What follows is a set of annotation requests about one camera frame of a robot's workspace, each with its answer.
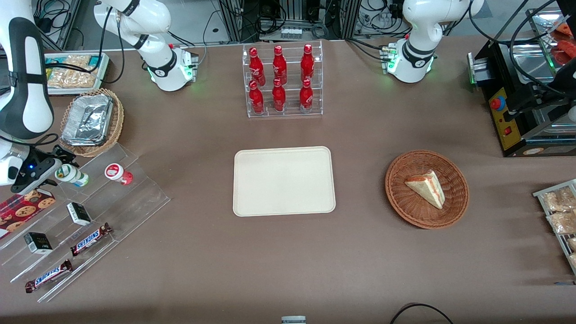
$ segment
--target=red aluminum bottle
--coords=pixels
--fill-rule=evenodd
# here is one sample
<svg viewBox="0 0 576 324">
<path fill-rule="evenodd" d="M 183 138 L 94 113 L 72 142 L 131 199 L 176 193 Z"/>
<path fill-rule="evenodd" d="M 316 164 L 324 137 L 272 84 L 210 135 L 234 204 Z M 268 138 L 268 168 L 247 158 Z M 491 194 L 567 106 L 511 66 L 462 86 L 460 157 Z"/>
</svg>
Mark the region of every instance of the red aluminum bottle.
<svg viewBox="0 0 576 324">
<path fill-rule="evenodd" d="M 276 109 L 278 112 L 283 112 L 286 107 L 286 91 L 282 86 L 282 81 L 280 78 L 274 79 L 272 97 L 274 98 L 274 109 Z"/>
<path fill-rule="evenodd" d="M 274 61 L 272 62 L 274 68 L 274 77 L 280 79 L 282 84 L 288 82 L 288 70 L 286 67 L 286 58 L 282 54 L 282 46 L 274 46 Z"/>
<path fill-rule="evenodd" d="M 300 111 L 307 114 L 312 110 L 312 95 L 313 91 L 310 88 L 310 79 L 305 79 L 302 82 L 302 89 L 300 89 Z"/>
<path fill-rule="evenodd" d="M 264 113 L 264 97 L 262 96 L 262 91 L 258 89 L 258 84 L 254 80 L 250 80 L 249 86 L 250 92 L 248 96 L 250 97 L 254 114 L 261 115 Z"/>
<path fill-rule="evenodd" d="M 258 50 L 256 47 L 251 47 L 248 52 L 250 53 L 250 74 L 252 75 L 252 79 L 256 80 L 259 86 L 264 86 L 264 84 L 266 84 L 266 77 L 264 76 L 262 60 L 258 57 Z"/>
<path fill-rule="evenodd" d="M 314 76 L 314 57 L 312 56 L 312 45 L 310 44 L 304 45 L 304 55 L 300 61 L 300 69 L 302 82 L 307 78 L 312 80 Z"/>
</svg>

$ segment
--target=red emergency stop button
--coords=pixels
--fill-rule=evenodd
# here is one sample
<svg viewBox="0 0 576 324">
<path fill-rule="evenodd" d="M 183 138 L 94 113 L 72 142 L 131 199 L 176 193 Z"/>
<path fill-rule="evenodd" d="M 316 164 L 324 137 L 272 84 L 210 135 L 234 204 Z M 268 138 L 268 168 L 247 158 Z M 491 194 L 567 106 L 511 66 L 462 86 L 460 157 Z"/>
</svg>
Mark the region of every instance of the red emergency stop button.
<svg viewBox="0 0 576 324">
<path fill-rule="evenodd" d="M 501 104 L 502 104 L 502 101 L 500 100 L 500 98 L 494 98 L 490 102 L 490 108 L 496 110 L 496 109 L 500 108 Z"/>
</svg>

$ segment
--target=wicker basket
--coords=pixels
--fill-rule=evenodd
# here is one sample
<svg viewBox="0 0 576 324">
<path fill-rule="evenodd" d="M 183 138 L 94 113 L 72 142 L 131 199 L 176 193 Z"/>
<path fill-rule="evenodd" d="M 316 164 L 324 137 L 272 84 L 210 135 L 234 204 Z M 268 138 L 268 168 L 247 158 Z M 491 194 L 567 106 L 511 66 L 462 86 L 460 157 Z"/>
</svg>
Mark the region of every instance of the wicker basket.
<svg viewBox="0 0 576 324">
<path fill-rule="evenodd" d="M 95 96 L 95 95 L 108 95 L 114 100 L 114 106 L 112 107 L 112 116 L 110 117 L 110 126 L 108 127 L 108 139 L 104 144 L 100 146 L 71 146 L 61 141 L 62 146 L 72 153 L 80 156 L 85 157 L 95 157 L 98 154 L 107 151 L 110 149 L 116 142 L 118 142 L 118 138 L 120 137 L 120 133 L 122 132 L 122 123 L 124 122 L 124 108 L 122 107 L 122 103 L 118 100 L 118 97 L 108 89 L 98 89 L 93 90 L 90 92 L 83 93 L 79 95 L 82 96 Z M 68 109 L 64 113 L 64 118 L 60 123 L 60 133 L 64 132 L 64 126 L 66 125 L 66 121 L 68 121 L 68 114 L 70 113 L 70 108 L 72 107 L 72 102 L 68 105 Z"/>
<path fill-rule="evenodd" d="M 431 169 L 436 172 L 446 197 L 442 209 L 432 206 L 404 183 L 408 177 Z M 468 208 L 468 184 L 462 172 L 446 157 L 429 150 L 413 150 L 394 159 L 386 172 L 385 189 L 394 210 L 422 228 L 451 226 Z"/>
</svg>

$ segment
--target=small black box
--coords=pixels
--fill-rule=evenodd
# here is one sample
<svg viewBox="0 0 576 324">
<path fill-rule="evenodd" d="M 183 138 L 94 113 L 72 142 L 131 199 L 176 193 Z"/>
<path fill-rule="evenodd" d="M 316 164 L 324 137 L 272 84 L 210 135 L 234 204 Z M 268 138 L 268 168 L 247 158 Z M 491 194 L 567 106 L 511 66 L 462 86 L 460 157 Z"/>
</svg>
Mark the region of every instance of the small black box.
<svg viewBox="0 0 576 324">
<path fill-rule="evenodd" d="M 71 202 L 66 207 L 68 208 L 68 213 L 70 214 L 70 217 L 72 217 L 73 222 L 82 226 L 90 225 L 91 219 L 84 206 L 77 202 Z"/>
<path fill-rule="evenodd" d="M 48 242 L 46 234 L 28 232 L 24 235 L 24 240 L 32 253 L 48 254 L 52 251 L 52 246 Z"/>
</svg>

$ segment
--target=table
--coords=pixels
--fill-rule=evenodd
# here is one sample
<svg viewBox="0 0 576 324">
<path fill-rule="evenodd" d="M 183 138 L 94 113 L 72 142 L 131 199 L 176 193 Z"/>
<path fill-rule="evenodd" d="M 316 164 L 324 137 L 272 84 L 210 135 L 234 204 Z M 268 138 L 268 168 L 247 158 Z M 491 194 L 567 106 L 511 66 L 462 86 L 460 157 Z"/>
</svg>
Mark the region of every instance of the table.
<svg viewBox="0 0 576 324">
<path fill-rule="evenodd" d="M 0 274 L 0 322 L 387 323 L 410 302 L 455 323 L 574 322 L 576 288 L 552 284 L 573 276 L 531 195 L 576 178 L 574 159 L 501 157 L 466 69 L 484 42 L 447 37 L 417 84 L 324 42 L 324 116 L 291 120 L 248 120 L 241 46 L 210 47 L 198 81 L 174 93 L 127 52 L 109 87 L 126 111 L 120 142 L 172 201 L 49 303 Z M 120 54 L 109 55 L 116 75 Z M 70 100 L 52 98 L 54 129 Z M 332 151 L 334 212 L 234 215 L 237 151 L 315 145 Z M 392 210 L 384 173 L 412 149 L 439 152 L 466 176 L 470 205 L 454 226 L 418 229 Z M 438 316 L 412 309 L 397 323 Z"/>
</svg>

